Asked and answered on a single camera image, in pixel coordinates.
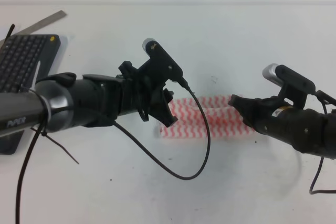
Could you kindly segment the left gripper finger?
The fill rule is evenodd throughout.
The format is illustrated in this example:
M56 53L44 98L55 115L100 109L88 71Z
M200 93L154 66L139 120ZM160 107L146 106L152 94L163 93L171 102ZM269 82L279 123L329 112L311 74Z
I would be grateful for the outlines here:
M130 61L124 61L118 69L121 72L121 77L130 80L140 80L139 69L134 67Z
M166 127L170 127L178 121L178 118L173 116L164 96L155 98L154 101L151 102L149 115L160 121Z

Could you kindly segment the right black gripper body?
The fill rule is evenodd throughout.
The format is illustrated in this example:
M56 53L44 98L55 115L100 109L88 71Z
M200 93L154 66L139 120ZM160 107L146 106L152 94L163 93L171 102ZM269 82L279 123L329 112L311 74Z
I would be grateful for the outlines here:
M285 143L292 141L289 130L289 114L297 109L287 102L275 99L248 99L246 125L256 132L271 136Z

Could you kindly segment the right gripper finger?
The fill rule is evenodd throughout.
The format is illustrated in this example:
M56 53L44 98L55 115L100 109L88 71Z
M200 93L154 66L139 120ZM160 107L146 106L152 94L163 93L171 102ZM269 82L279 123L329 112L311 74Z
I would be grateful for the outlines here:
M256 100L243 98L232 94L228 105L234 107L244 119L250 119L253 116Z

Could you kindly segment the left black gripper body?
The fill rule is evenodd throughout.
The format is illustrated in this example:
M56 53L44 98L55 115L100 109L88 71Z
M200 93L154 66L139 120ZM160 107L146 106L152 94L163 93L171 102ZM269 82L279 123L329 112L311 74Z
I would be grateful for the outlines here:
M141 76L140 80L124 79L116 76L119 85L119 105L115 117L137 112L142 121L149 120L150 104L155 98L164 96L168 105L171 92L165 89L166 82L156 84L148 76Z

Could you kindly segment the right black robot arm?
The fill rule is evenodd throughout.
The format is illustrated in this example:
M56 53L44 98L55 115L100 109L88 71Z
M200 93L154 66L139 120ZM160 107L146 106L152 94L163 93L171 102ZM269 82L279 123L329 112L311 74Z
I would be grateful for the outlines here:
M248 99L232 95L228 104L256 132L287 143L303 154L335 159L335 113L298 109L278 97Z

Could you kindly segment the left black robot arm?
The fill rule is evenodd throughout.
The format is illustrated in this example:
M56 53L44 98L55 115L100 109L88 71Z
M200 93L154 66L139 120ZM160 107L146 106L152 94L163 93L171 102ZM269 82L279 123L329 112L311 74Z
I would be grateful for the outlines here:
M169 102L166 74L148 62L135 68L124 61L116 77L61 73L38 81L34 90L1 94L1 135L9 135L40 124L47 133L73 127L107 127L122 115L138 113L170 127L177 121Z

